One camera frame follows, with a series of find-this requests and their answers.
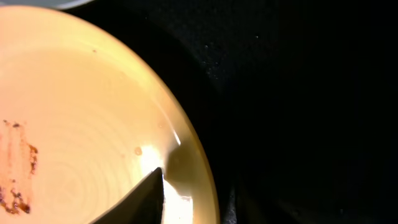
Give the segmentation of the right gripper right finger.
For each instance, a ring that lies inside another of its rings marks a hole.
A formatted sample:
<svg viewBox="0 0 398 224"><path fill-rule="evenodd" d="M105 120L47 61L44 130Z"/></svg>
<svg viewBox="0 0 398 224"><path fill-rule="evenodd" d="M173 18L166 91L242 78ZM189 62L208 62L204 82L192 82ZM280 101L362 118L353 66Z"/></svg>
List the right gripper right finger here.
<svg viewBox="0 0 398 224"><path fill-rule="evenodd" d="M226 204L225 214L223 216L223 224L237 224L237 213L236 213L236 191L232 187L229 192L229 197Z"/></svg>

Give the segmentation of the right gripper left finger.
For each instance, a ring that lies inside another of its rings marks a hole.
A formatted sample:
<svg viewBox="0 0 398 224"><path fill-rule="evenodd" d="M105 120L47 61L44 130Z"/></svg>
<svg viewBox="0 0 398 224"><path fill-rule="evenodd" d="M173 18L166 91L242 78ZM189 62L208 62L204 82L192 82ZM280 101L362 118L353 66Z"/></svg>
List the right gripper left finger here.
<svg viewBox="0 0 398 224"><path fill-rule="evenodd" d="M158 167L93 224L161 224L163 208L164 183Z"/></svg>

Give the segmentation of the yellow plate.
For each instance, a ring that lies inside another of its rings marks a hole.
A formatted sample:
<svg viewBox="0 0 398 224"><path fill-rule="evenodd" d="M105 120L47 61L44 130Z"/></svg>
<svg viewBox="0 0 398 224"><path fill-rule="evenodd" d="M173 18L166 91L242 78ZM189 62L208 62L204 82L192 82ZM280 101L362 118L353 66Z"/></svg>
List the yellow plate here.
<svg viewBox="0 0 398 224"><path fill-rule="evenodd" d="M100 28L1 8L1 222L91 223L156 168L163 223L219 223L215 184L184 110Z"/></svg>

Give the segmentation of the light blue plate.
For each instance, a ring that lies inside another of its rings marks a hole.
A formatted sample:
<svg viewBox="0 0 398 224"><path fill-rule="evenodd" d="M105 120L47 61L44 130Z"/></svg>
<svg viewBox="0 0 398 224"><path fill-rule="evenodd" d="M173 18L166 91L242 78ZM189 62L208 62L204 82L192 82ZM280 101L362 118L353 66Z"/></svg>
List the light blue plate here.
<svg viewBox="0 0 398 224"><path fill-rule="evenodd" d="M66 10L79 7L94 0L1 0L1 6L5 5L27 5L46 7L57 10Z"/></svg>

